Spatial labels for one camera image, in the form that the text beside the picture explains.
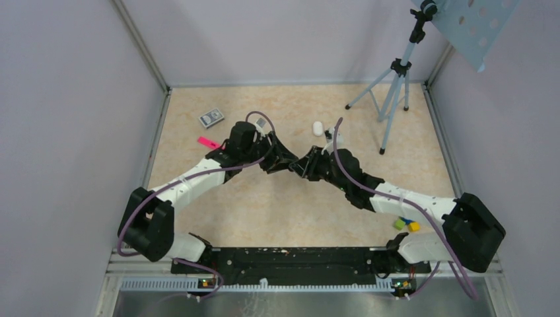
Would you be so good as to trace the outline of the white earbud charging case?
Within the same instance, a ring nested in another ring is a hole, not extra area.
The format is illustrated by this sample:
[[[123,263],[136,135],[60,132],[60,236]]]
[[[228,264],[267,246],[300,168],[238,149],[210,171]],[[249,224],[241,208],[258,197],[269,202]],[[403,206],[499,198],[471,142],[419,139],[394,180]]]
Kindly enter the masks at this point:
[[[324,125],[322,122],[315,121],[312,124],[312,133],[316,137],[321,137],[324,134]]]

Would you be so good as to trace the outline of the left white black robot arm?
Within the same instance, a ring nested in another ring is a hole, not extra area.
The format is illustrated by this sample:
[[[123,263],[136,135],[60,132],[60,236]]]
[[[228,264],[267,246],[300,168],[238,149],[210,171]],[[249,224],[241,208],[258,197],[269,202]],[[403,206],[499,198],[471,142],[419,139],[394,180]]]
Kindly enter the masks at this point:
[[[151,262],[180,258],[196,273],[211,267],[210,244],[194,234],[175,230],[176,214],[205,192],[221,186],[253,165],[271,174],[288,169],[298,157],[254,123],[236,122],[230,135],[193,168],[168,183],[131,193],[118,229],[118,253],[123,244]]]

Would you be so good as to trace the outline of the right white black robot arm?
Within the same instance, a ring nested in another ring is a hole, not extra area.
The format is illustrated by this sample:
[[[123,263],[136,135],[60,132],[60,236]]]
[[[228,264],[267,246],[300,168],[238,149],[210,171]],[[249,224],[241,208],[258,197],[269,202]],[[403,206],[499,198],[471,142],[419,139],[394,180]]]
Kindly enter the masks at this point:
[[[289,170],[311,182],[334,185],[359,209],[432,227],[433,234],[407,234],[388,252],[388,265],[396,272],[418,262],[458,261],[470,271],[485,273],[506,236],[502,224],[476,195],[437,197],[405,190],[364,172],[347,149],[330,153],[313,147],[290,163]]]

